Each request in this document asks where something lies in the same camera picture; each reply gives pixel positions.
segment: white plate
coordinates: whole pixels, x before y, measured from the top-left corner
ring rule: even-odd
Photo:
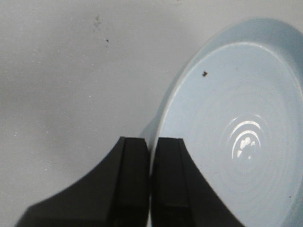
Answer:
[[[302,87],[302,34],[272,19],[245,21],[183,70],[157,137],[184,138],[245,226],[302,226]]]

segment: black object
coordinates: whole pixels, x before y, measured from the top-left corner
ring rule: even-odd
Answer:
[[[244,227],[201,175],[182,139],[159,138],[152,183],[153,227]]]
[[[17,227],[144,227],[149,162],[144,139],[121,137],[86,176],[29,207]]]

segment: ceramic plate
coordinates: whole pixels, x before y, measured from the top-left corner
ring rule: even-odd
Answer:
[[[303,36],[251,19],[223,31],[179,77],[157,137],[184,138],[247,227],[303,223]]]

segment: white surface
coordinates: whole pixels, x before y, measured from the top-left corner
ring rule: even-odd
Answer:
[[[302,34],[284,23],[236,25],[189,63],[161,120],[159,137],[184,139],[247,227],[303,223],[302,53]]]
[[[302,12],[282,0],[2,0],[0,226],[86,174],[120,135],[150,140],[170,83],[215,33],[252,16],[303,31]]]

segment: dirt spot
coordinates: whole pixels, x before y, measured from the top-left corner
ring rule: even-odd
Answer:
[[[95,17],[95,20],[94,20],[95,28],[99,28],[100,24],[101,24],[100,15],[98,15]]]

